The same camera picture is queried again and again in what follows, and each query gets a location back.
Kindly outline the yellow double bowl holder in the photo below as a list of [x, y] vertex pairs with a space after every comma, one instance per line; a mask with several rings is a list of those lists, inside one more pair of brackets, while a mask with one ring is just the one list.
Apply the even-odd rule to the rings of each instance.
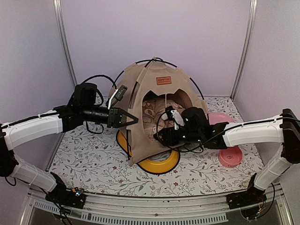
[[[116, 134], [116, 142], [125, 152], [128, 161], [132, 157], [131, 147], [127, 144], [125, 136], [118, 130]], [[145, 159], [137, 163], [138, 167], [144, 172], [153, 175], [162, 175], [171, 172], [180, 162], [180, 153], [177, 151], [171, 151], [170, 155], [162, 161], [153, 161]]]

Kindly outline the beige fabric pet tent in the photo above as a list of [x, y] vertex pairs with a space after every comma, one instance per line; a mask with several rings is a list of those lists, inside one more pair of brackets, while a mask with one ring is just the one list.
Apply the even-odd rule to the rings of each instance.
[[143, 102], [145, 97], [154, 94], [184, 108], [197, 107], [208, 113], [206, 102], [198, 97], [190, 85], [190, 77], [179, 67], [153, 58], [135, 62], [125, 68], [117, 78], [117, 87], [127, 87], [123, 99], [116, 107], [138, 118], [138, 122], [120, 128], [126, 137], [126, 145], [131, 147], [129, 166], [133, 166], [148, 157], [167, 151], [168, 148], [158, 141], [152, 141], [143, 122]]

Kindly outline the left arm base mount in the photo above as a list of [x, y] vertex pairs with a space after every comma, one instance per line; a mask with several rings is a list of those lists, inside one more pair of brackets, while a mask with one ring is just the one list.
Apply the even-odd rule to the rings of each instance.
[[45, 199], [58, 205], [83, 209], [86, 200], [83, 190], [78, 187], [67, 189], [67, 186], [57, 174], [53, 172], [50, 172], [50, 174], [54, 177], [56, 186], [46, 194]]

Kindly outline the brown patterned pet cushion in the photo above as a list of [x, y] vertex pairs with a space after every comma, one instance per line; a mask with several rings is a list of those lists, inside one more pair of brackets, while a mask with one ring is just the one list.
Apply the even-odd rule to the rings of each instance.
[[173, 100], [165, 101], [164, 98], [156, 98], [150, 100], [144, 100], [142, 103], [142, 123], [144, 131], [147, 137], [154, 142], [158, 142], [154, 135], [157, 133], [157, 121], [159, 116], [165, 112], [166, 106], [172, 106], [173, 109], [182, 113], [185, 108], [180, 104], [177, 104]]

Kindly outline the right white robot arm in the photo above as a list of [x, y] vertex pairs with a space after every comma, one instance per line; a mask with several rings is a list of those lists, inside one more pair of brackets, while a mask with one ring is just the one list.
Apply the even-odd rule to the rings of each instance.
[[168, 148], [196, 143], [200, 148], [225, 150], [248, 143], [279, 143], [272, 159], [252, 176], [242, 195], [246, 204], [253, 204], [274, 180], [300, 162], [300, 121], [288, 108], [274, 117], [244, 123], [212, 125], [203, 109], [197, 107], [181, 113], [168, 108], [159, 118], [174, 122], [173, 127], [157, 129], [153, 136]]

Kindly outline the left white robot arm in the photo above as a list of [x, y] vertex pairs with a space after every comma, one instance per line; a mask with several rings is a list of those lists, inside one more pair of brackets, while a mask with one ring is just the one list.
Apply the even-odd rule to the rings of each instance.
[[62, 179], [20, 159], [14, 149], [38, 138], [66, 133], [83, 125], [94, 122], [108, 128], [122, 128], [136, 124], [138, 118], [129, 112], [108, 105], [96, 104], [99, 93], [96, 84], [84, 82], [75, 87], [67, 105], [62, 105], [16, 122], [5, 123], [0, 127], [0, 175], [19, 179], [29, 185], [37, 186], [51, 193], [59, 203], [70, 199]]

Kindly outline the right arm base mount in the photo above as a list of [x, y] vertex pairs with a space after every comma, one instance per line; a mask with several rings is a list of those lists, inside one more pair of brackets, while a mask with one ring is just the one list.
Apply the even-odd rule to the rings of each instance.
[[226, 196], [226, 202], [229, 209], [236, 209], [241, 207], [246, 207], [253, 204], [262, 203], [262, 207], [256, 206], [253, 208], [248, 208], [241, 211], [242, 216], [247, 220], [258, 219], [267, 197], [265, 191], [261, 191], [254, 187], [254, 180], [256, 173], [251, 177], [246, 191], [234, 192]]

